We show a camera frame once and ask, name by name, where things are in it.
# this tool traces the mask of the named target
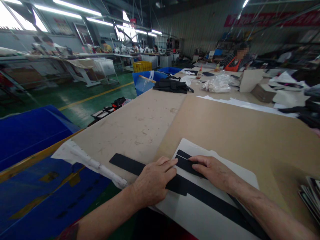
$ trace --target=hair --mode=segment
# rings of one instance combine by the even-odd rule
[[[34,39],[34,41],[35,41],[35,42],[37,42],[37,43],[41,43],[40,38],[38,38],[37,36],[33,36],[33,39]]]
[[[51,38],[49,38],[48,36],[44,36],[44,37],[42,37],[42,41],[44,41],[44,42],[51,42],[51,43],[53,43],[52,39],[51,39]]]
[[[239,45],[236,46],[235,50],[234,50],[234,55],[237,55],[237,52],[240,51],[240,50],[243,50],[245,48],[250,48],[249,45],[245,42],[243,43],[240,43]]]

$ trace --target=hand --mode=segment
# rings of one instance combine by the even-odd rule
[[[249,185],[214,157],[194,156],[189,160],[199,162],[200,164],[193,164],[192,168],[204,175],[214,186],[234,197],[238,197],[243,186]]]
[[[170,160],[161,157],[143,168],[137,180],[130,186],[133,201],[139,208],[155,205],[165,199],[168,192],[166,185],[177,174],[177,169],[172,168],[177,162],[177,158]]]

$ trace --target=window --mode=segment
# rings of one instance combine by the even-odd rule
[[[25,30],[31,30],[31,31],[36,31],[36,28],[32,25],[31,22],[25,20],[19,13],[17,13],[16,11],[14,11],[12,8],[10,8],[13,15],[18,19],[18,21],[21,23],[22,27]],[[41,31],[43,32],[47,32],[48,30],[46,29],[46,27],[43,25],[42,21],[40,20],[38,14],[33,10],[33,14],[36,18],[36,25],[38,26],[38,28],[41,29]]]
[[[0,1],[0,27],[1,28],[9,28],[16,30],[23,30],[20,24],[14,19],[12,14],[8,11],[8,9],[4,6],[4,4]]]
[[[9,28],[14,30],[31,30],[35,31],[35,27],[25,20],[20,14],[18,14],[16,11],[14,11],[12,8],[10,8],[13,15],[16,17],[16,19],[20,22],[18,23],[14,16],[10,13],[10,11],[5,7],[5,5],[0,1],[0,27],[1,28]],[[36,18],[36,24],[37,26],[44,32],[47,32],[47,28],[44,26],[43,22],[40,20],[38,14],[33,10],[34,16]]]
[[[125,11],[122,11],[122,13],[123,13],[123,20],[130,22],[130,20],[129,20],[127,14],[126,14],[126,12],[125,12]],[[124,29],[123,29],[123,31],[124,31],[128,36],[130,36],[130,37],[132,38],[134,35],[136,35],[136,30],[134,30],[134,28],[133,28],[131,25],[129,25],[129,24],[127,24],[127,23],[123,23],[122,25],[123,25],[124,27],[130,28],[130,29],[128,29],[128,28],[124,28]],[[137,36],[135,36],[135,37],[132,39],[132,41],[133,41],[133,42],[137,42],[137,41],[138,41]]]

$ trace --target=forearm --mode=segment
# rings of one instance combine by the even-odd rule
[[[140,207],[132,197],[131,186],[82,218],[78,224],[77,240],[107,239]]]
[[[252,213],[272,240],[319,239],[251,185],[241,186],[235,197]]]

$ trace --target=finger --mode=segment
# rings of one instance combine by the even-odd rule
[[[174,176],[177,174],[177,169],[176,168],[170,168],[167,172],[164,173],[166,176],[166,181],[167,183],[174,178]]]
[[[193,157],[189,158],[189,161],[191,161],[191,162],[199,162],[199,163],[202,163],[202,164],[204,164],[206,166],[209,165],[210,160],[211,159],[209,157],[200,156],[200,155],[193,156]]]
[[[165,162],[167,162],[167,161],[169,161],[169,160],[170,160],[169,158],[162,156],[161,158],[159,158],[159,159],[156,161],[156,164],[160,166],[160,165],[164,164]]]
[[[193,164],[192,165],[192,168],[194,169],[194,170],[196,170],[198,173],[201,173],[203,176],[205,176],[206,177],[206,174],[208,173],[208,171],[209,171],[209,168],[207,168],[207,167],[205,167],[205,166],[203,166],[203,165],[201,165],[201,164]]]
[[[165,162],[164,164],[162,164],[160,167],[162,168],[163,172],[168,171],[170,168],[172,168],[174,165],[176,165],[178,162],[178,159],[175,158],[173,160],[169,160],[167,162]]]

